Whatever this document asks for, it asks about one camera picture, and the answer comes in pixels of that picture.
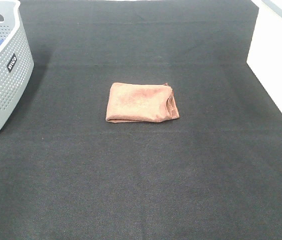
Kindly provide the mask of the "brown microfibre towel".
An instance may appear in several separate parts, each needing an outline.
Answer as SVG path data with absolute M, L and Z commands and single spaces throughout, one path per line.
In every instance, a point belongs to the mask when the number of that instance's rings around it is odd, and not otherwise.
M 161 123 L 180 117 L 168 84 L 115 82 L 109 91 L 105 120 L 110 123 Z

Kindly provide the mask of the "black table cover cloth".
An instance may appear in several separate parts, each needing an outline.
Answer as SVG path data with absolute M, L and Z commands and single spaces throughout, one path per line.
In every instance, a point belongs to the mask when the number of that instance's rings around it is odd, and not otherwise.
M 282 114 L 249 0 L 23 0 L 31 79 L 0 131 L 0 240 L 282 240 Z M 113 83 L 179 118 L 106 121 Z

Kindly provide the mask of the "grey perforated laundry basket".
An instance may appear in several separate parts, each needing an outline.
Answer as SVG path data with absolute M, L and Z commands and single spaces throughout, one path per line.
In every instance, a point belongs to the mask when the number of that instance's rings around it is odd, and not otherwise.
M 34 68 L 18 0 L 0 0 L 0 130 L 18 104 Z

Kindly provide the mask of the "white storage bin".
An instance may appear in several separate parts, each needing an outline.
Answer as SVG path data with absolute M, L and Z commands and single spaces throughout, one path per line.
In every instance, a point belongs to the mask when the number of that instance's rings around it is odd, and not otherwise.
M 246 62 L 282 113 L 282 0 L 259 2 Z

